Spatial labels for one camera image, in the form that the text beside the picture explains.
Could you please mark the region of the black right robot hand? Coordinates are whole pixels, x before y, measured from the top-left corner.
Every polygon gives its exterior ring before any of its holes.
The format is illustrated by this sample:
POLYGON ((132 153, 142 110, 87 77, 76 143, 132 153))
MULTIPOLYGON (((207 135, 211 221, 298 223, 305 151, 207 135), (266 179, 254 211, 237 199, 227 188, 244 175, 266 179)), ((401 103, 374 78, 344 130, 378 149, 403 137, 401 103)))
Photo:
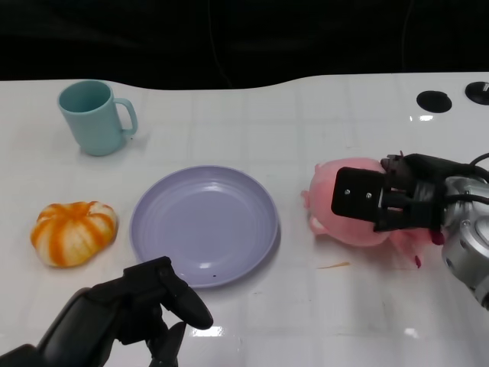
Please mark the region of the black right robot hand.
POLYGON ((374 224, 375 232, 439 230, 447 207, 446 179, 469 177, 474 168, 423 154, 390 155, 384 172, 343 167, 336 175, 331 209, 337 216, 374 224))

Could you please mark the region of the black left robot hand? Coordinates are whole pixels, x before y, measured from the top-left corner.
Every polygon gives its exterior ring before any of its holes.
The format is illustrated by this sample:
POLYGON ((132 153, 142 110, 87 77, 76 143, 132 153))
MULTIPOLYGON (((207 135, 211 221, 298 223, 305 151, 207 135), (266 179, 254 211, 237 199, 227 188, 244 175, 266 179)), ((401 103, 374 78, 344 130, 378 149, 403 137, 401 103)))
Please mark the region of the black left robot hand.
POLYGON ((114 341, 144 342, 152 366, 175 366, 186 327, 212 325, 207 306, 164 256, 75 294, 37 349, 48 366, 103 366, 114 341))

